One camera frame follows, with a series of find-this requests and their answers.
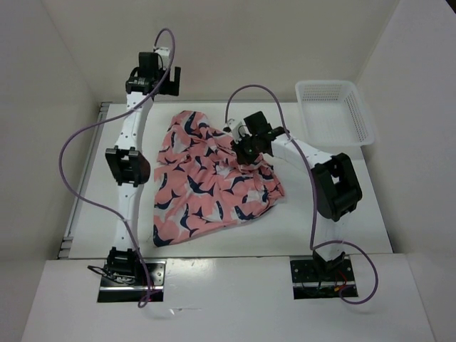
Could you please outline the pink shark print shorts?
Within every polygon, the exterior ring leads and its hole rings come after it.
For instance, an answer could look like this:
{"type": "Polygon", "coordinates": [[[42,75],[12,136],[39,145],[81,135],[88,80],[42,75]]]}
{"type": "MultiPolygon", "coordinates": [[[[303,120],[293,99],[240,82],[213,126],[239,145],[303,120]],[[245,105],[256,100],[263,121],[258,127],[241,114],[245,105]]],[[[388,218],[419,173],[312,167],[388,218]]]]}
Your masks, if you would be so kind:
{"type": "Polygon", "coordinates": [[[284,197],[273,166],[263,157],[240,165],[232,141],[204,113],[185,110],[171,119],[154,169],[156,247],[257,219],[284,197]]]}

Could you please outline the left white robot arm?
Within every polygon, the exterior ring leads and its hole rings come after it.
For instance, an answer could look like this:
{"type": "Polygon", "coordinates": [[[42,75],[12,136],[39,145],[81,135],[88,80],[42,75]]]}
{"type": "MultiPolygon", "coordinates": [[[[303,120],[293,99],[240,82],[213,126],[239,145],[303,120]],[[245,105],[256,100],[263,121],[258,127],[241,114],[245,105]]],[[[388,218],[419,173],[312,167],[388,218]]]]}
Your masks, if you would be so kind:
{"type": "Polygon", "coordinates": [[[150,179],[151,167],[142,154],[142,142],[155,95],[179,95],[181,69],[175,68],[175,78],[171,80],[171,61],[168,48],[139,53],[138,66],[125,82],[128,115],[123,119],[114,146],[105,150],[108,167],[118,185],[116,212],[120,214],[107,270],[128,285],[147,282],[138,256],[138,217],[143,186],[150,179]]]}

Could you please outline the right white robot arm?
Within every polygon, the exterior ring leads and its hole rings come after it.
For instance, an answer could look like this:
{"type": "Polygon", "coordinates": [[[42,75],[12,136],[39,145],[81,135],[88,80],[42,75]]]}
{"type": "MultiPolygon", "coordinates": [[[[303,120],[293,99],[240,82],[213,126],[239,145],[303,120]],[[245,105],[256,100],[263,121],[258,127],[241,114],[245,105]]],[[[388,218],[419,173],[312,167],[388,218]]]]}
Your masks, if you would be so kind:
{"type": "Polygon", "coordinates": [[[331,155],[294,138],[286,128],[273,128],[261,111],[243,120],[229,119],[223,131],[233,137],[238,163],[251,165],[258,156],[268,154],[310,176],[312,269],[318,279],[330,279],[345,256],[348,216],[363,196],[350,157],[345,153],[331,155]]]}

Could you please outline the white plastic basket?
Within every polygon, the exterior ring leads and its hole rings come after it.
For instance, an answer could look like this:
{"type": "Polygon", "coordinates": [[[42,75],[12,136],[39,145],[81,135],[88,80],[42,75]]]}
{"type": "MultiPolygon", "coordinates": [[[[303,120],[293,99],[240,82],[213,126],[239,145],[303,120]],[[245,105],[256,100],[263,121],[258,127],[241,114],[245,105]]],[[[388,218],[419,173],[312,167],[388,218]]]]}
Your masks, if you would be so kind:
{"type": "Polygon", "coordinates": [[[370,114],[350,81],[312,80],[295,85],[307,141],[319,147],[361,147],[375,141],[370,114]]]}

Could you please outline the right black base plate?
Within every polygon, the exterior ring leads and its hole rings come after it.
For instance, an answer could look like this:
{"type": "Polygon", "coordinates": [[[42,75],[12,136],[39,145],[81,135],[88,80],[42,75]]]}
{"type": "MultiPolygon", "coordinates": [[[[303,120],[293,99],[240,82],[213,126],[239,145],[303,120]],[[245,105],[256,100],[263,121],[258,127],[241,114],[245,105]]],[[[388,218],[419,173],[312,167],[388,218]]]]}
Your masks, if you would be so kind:
{"type": "Polygon", "coordinates": [[[311,257],[291,259],[291,280],[295,299],[357,298],[358,291],[351,260],[345,257],[342,264],[325,274],[319,274],[311,257]]]}

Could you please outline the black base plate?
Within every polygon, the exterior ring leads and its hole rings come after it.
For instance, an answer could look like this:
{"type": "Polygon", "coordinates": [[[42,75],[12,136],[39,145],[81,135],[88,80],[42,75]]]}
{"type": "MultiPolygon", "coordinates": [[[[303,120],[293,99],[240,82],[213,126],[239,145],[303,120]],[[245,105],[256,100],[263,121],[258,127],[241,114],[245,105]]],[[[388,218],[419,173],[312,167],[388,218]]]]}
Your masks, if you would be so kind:
{"type": "Polygon", "coordinates": [[[325,274],[319,274],[311,257],[291,259],[291,280],[295,299],[357,298],[358,291],[351,260],[345,257],[342,264],[325,274]]]}
{"type": "MultiPolygon", "coordinates": [[[[151,302],[163,302],[165,284],[165,260],[146,261],[152,282],[151,302]]],[[[147,279],[136,279],[133,275],[108,275],[105,267],[99,270],[102,274],[97,302],[102,304],[139,302],[147,292],[147,279]]]]}

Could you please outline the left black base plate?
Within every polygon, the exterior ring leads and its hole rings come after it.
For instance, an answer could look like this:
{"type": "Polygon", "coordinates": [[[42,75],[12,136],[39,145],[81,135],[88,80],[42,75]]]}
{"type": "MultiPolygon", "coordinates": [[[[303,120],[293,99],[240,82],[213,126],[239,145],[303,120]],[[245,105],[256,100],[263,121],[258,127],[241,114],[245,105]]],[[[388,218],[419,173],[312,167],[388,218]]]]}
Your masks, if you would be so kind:
{"type": "MultiPolygon", "coordinates": [[[[165,260],[146,261],[152,282],[151,302],[163,302],[165,284],[165,260]]],[[[133,275],[108,275],[105,267],[99,270],[102,274],[97,302],[102,304],[139,302],[147,292],[147,279],[136,279],[133,275]]]]}

